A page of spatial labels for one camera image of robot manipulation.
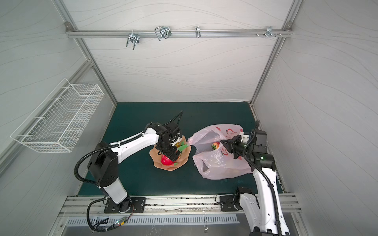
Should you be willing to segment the pink dragon fruit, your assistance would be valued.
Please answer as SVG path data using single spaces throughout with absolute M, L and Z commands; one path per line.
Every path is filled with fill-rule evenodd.
M 186 141 L 181 141 L 180 143 L 177 143 L 175 147 L 179 151 L 179 156 L 176 161 L 172 161 L 165 155 L 161 155 L 161 164 L 164 166 L 179 166 L 179 165 L 184 165 L 189 158 L 189 154 L 187 153 L 188 145 Z

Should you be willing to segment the red yellow strawberry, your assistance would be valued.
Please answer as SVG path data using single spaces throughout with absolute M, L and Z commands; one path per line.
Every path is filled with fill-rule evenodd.
M 211 145 L 212 150 L 217 150 L 220 147 L 220 142 L 214 142 Z

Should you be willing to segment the pink plastic bag peach print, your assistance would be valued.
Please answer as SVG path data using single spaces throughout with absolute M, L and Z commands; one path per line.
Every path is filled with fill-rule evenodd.
M 221 143 L 221 140 L 231 139 L 241 133 L 244 132 L 240 125 L 215 124 L 201 129 L 188 139 L 188 143 L 196 148 L 193 160 L 203 178 L 223 180 L 252 173 L 251 167 L 244 158 L 234 159 L 233 154 L 229 153 Z M 214 142 L 220 142 L 217 150 L 211 148 Z

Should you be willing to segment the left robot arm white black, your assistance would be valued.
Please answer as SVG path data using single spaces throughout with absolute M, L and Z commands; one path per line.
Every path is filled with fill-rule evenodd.
M 119 164 L 152 145 L 156 147 L 159 154 L 174 162 L 181 154 L 176 144 L 181 141 L 182 136 L 179 125 L 173 121 L 166 124 L 149 123 L 142 132 L 127 139 L 112 144 L 99 143 L 95 151 L 79 159 L 74 167 L 74 176 L 83 183 L 97 186 L 115 205 L 115 210 L 124 213 L 129 210 L 132 201 L 119 179 Z M 80 165 L 87 158 L 91 159 L 88 170 L 94 177 L 93 181 L 78 173 Z

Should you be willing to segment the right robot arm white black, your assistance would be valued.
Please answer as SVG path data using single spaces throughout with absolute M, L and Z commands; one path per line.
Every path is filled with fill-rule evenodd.
M 250 189 L 240 187 L 233 197 L 236 209 L 244 212 L 251 236 L 289 236 L 277 190 L 277 167 L 273 155 L 256 134 L 237 135 L 222 140 L 222 146 L 234 155 L 242 157 L 253 170 L 258 189 L 256 196 Z

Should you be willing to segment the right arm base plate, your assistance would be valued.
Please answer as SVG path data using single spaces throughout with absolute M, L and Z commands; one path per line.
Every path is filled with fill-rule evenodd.
M 220 210 L 222 212 L 237 212 L 243 211 L 240 206 L 238 199 L 235 199 L 233 196 L 221 195 L 219 197 Z

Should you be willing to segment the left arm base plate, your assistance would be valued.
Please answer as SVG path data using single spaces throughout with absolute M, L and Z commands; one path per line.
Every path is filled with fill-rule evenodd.
M 146 198 L 144 197 L 126 197 L 122 202 L 116 204 L 111 198 L 106 201 L 104 213 L 143 213 Z

